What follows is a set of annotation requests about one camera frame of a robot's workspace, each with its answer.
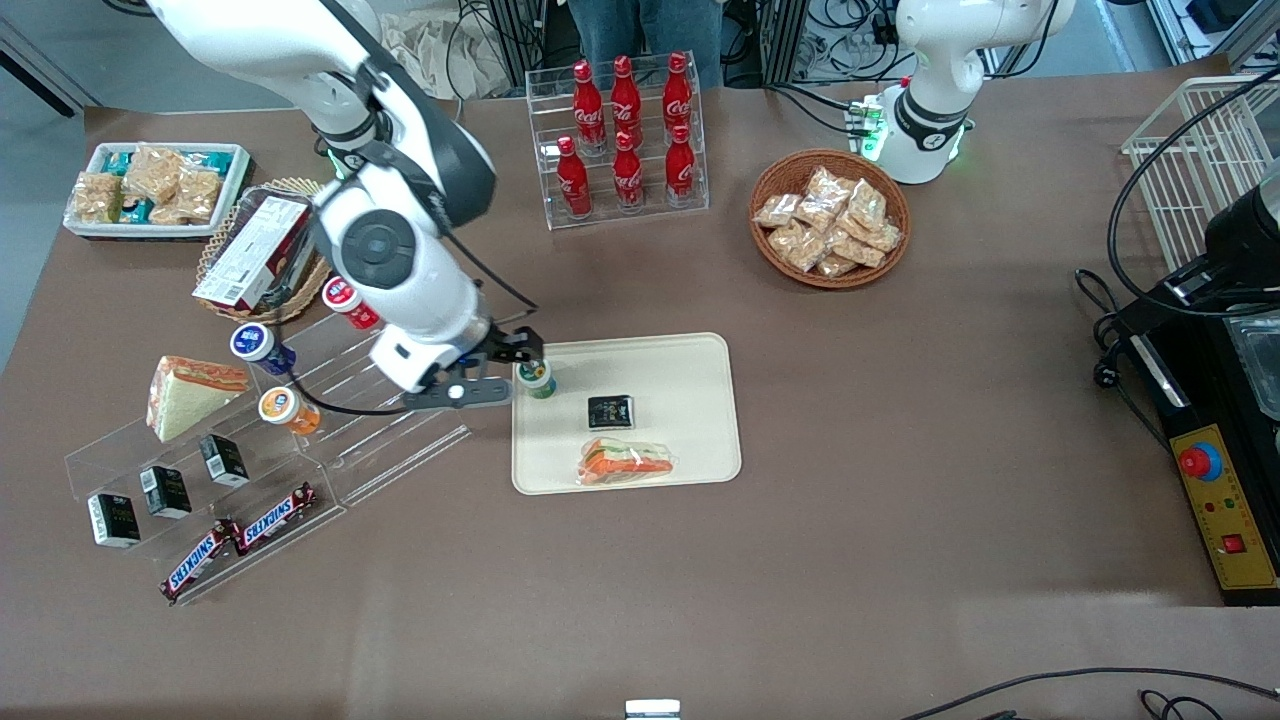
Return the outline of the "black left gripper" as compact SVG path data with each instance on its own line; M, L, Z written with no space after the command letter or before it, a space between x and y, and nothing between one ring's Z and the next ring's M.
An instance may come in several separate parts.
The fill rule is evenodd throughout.
M1257 184L1212 218L1204 251L1158 283L1183 311L1235 313L1277 304L1277 191Z

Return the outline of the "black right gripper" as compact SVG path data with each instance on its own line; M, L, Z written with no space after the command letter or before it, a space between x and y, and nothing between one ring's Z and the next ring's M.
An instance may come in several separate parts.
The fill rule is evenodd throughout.
M490 328L475 348L445 370L442 383L444 387L520 386L524 364L543 360L544 341L534 328L520 327L512 332Z

